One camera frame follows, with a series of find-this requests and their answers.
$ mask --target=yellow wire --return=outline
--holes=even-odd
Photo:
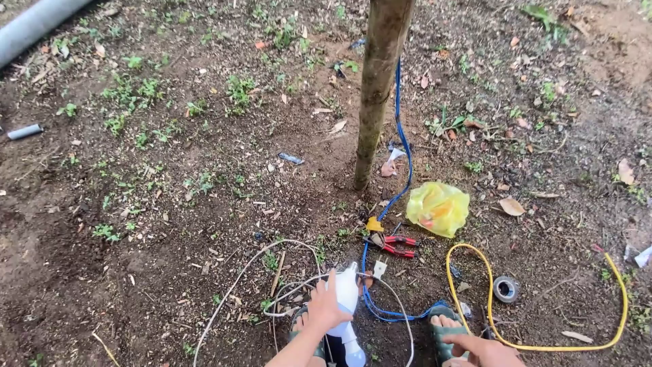
[[[496,330],[496,326],[494,325],[494,318],[492,317],[492,300],[493,300],[493,294],[494,294],[494,277],[492,276],[491,273],[491,266],[489,265],[489,261],[487,261],[486,257],[480,250],[477,248],[469,245],[469,244],[456,244],[455,246],[451,247],[449,250],[448,254],[446,254],[446,276],[448,277],[449,280],[449,285],[451,286],[451,293],[452,293],[452,299],[455,301],[455,306],[457,307],[458,313],[460,314],[460,318],[462,318],[462,322],[464,323],[464,327],[466,327],[466,330],[469,332],[469,334],[473,334],[471,330],[469,329],[469,325],[466,323],[466,318],[464,318],[464,313],[461,311],[460,307],[460,301],[457,299],[457,293],[455,291],[455,286],[453,285],[452,282],[452,276],[451,276],[451,254],[453,250],[455,250],[458,247],[468,247],[469,249],[472,249],[475,251],[475,253],[484,261],[484,265],[487,268],[487,272],[489,274],[489,295],[488,295],[488,301],[487,301],[487,312],[488,312],[488,320],[489,320],[489,325],[491,326],[491,329],[494,331],[494,334],[496,335],[496,339],[502,342],[505,345],[508,345],[512,348],[520,349],[522,351],[540,351],[540,352],[580,352],[580,351],[599,351],[601,349],[606,349],[609,347],[614,346],[620,337],[623,335],[623,330],[625,329],[625,323],[627,322],[627,290],[625,288],[625,284],[623,283],[623,278],[620,276],[620,272],[618,271],[618,268],[616,268],[614,262],[611,260],[611,257],[609,257],[609,254],[607,252],[604,253],[604,258],[607,259],[607,262],[611,266],[612,270],[614,271],[615,277],[618,280],[618,284],[620,285],[620,289],[623,292],[623,315],[620,318],[620,325],[618,326],[618,330],[616,331],[616,334],[612,341],[608,342],[607,344],[604,345],[589,345],[587,347],[539,347],[536,345],[517,345],[517,344],[512,344],[508,342],[507,340],[503,339],[502,336],[498,333],[498,330]]]

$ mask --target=soil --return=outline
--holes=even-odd
[[[5,1],[0,25],[30,3]],[[383,279],[418,315],[437,300],[452,302],[446,252],[455,243],[473,244],[494,276],[520,283],[515,303],[494,308],[506,340],[586,345],[561,335],[568,330],[602,345],[616,332],[622,299],[598,246],[627,284],[629,318],[618,344],[521,357],[528,366],[649,366],[652,272],[632,260],[652,245],[649,9],[616,0],[541,4],[558,17],[562,36],[555,38],[523,5],[417,2],[402,55],[411,185],[456,186],[470,195],[470,213],[451,240],[404,222],[398,232],[421,243],[420,260],[370,249],[367,268],[389,256]],[[399,141],[392,95],[370,185],[353,190],[364,47],[348,46],[364,37],[368,7],[94,3],[2,70],[2,128],[44,128],[0,141],[2,366],[112,366],[93,332],[121,366],[191,366],[215,300],[262,247],[280,238],[312,244],[324,256],[324,271],[360,262],[367,218],[408,176],[405,158],[396,176],[380,175],[389,142]],[[288,43],[277,37],[276,47],[283,29]],[[303,29],[309,42],[301,40]],[[257,42],[267,44],[257,49]],[[346,78],[332,79],[340,60],[354,62],[343,66]],[[240,116],[228,93],[233,75],[255,82],[246,87],[250,102]],[[153,80],[148,95],[141,87]],[[58,113],[68,103],[76,106],[73,116]],[[424,122],[442,121],[442,106],[446,126],[473,114],[486,129],[433,136]],[[330,134],[341,120],[345,127]],[[117,126],[115,135],[105,121]],[[280,152],[305,162],[281,160]],[[617,175],[624,158],[632,185]],[[468,163],[481,163],[478,172]],[[525,214],[503,212],[498,200],[509,196]],[[389,210],[386,231],[404,221],[407,199]],[[261,302],[270,298],[284,250],[282,283],[316,273],[312,254],[295,246],[256,261],[217,316],[201,365],[260,366],[275,354]],[[486,270],[463,250],[452,261],[462,272],[456,286],[471,285],[459,297],[471,306],[471,328],[479,333]],[[398,311],[388,290],[374,285],[370,292],[380,308]],[[289,320],[276,323],[280,347]],[[406,363],[405,324],[377,320],[361,303],[354,325],[369,365]],[[411,327],[414,365],[433,365],[426,322]]]

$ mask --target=hand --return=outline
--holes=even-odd
[[[469,351],[468,362],[462,359],[450,359],[442,367],[525,367],[518,359],[517,350],[504,346],[501,342],[487,340],[472,335],[445,335],[442,342],[454,344],[452,355],[461,357]]]
[[[317,287],[310,292],[310,302],[308,302],[308,314],[310,315],[308,327],[319,328],[324,334],[340,323],[353,319],[353,316],[340,310],[337,306],[335,269],[331,270],[328,277],[328,290],[326,290],[326,282],[323,279],[319,280]]]

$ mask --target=foot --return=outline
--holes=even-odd
[[[292,326],[292,331],[293,332],[300,332],[302,331],[310,322],[310,316],[308,316],[308,312],[304,312],[301,315],[297,316],[297,321],[296,323]],[[312,356],[310,358],[310,362],[308,362],[307,367],[326,367],[326,361],[318,356]]]
[[[430,323],[433,324],[436,327],[445,327],[445,328],[456,328],[456,327],[461,327],[462,324],[459,321],[451,320],[448,317],[444,315],[439,315],[439,316],[433,316],[430,318]],[[446,361],[443,361],[441,364],[442,367],[448,367],[451,365],[451,361],[453,360],[467,360],[464,357],[456,357],[452,358]]]

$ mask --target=pvc pipe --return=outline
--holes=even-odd
[[[41,126],[38,126],[38,124],[35,123],[34,125],[23,127],[22,129],[10,131],[7,133],[7,136],[9,136],[9,139],[11,140],[18,140],[29,135],[40,133],[41,131],[43,131]]]
[[[40,0],[0,29],[0,69],[91,0]]]

